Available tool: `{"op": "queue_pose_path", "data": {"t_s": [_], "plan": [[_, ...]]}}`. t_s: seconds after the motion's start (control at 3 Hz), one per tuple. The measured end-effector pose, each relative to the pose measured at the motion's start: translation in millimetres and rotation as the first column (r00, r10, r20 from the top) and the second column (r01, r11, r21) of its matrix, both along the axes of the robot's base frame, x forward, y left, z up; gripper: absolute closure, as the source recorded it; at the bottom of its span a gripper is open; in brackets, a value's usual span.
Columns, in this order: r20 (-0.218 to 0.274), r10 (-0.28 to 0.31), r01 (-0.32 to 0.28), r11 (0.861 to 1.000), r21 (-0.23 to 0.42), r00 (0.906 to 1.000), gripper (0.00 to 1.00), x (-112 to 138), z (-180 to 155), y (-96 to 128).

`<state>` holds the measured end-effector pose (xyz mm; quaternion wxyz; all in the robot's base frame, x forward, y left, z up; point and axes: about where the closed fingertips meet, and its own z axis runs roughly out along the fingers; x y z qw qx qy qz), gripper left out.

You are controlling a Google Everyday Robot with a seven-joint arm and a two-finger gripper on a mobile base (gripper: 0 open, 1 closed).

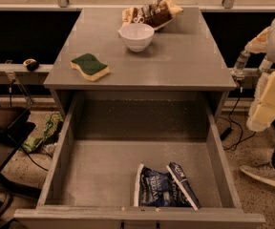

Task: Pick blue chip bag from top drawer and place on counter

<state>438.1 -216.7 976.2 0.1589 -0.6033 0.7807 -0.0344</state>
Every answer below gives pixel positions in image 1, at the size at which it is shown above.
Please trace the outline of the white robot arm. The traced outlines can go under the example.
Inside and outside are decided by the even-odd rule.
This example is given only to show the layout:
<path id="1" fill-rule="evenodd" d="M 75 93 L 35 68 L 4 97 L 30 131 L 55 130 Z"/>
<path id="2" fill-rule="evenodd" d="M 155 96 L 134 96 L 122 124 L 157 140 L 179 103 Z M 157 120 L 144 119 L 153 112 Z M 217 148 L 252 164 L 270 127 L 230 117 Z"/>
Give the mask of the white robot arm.
<path id="1" fill-rule="evenodd" d="M 275 64 L 275 18 L 271 25 L 261 31 L 244 47 L 252 53 L 263 52 L 266 61 Z M 261 132 L 275 120 L 275 71 L 262 72 L 257 82 L 254 101 L 248 112 L 246 125 L 253 132 Z"/>

